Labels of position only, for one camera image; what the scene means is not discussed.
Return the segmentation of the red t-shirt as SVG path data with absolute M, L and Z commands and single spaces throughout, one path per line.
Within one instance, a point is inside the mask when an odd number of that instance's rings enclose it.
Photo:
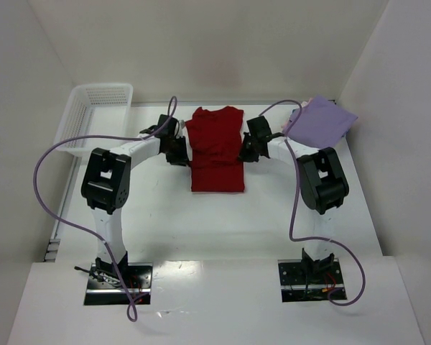
M 215 111 L 199 107 L 185 123 L 192 192 L 244 192 L 244 164 L 238 159 L 243 118 L 244 111 L 232 106 Z

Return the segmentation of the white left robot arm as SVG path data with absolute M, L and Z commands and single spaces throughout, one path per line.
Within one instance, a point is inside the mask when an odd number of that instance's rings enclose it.
M 98 251 L 97 276 L 118 282 L 129 272 L 121 210 L 126 204 L 131 171 L 145 160 L 164 154 L 171 165 L 188 166 L 183 121 L 162 114 L 156 125 L 140 131 L 133 141 L 113 149 L 95 148 L 89 157 L 81 186 L 95 221 Z

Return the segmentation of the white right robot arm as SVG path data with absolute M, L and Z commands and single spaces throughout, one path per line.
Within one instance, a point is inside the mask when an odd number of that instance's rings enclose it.
M 266 157 L 295 169 L 296 187 L 289 239 L 302 244 L 331 244 L 351 253 L 346 245 L 332 239 L 329 232 L 331 211 L 341 207 L 349 194 L 349 184 L 335 149 L 309 147 L 290 139 L 285 133 L 274 133 L 264 116 L 249 119 L 247 128 L 238 155 L 240 161 L 257 162 L 260 157 Z M 301 237 L 295 233 L 299 201 L 314 213 L 315 220 L 315 230 Z

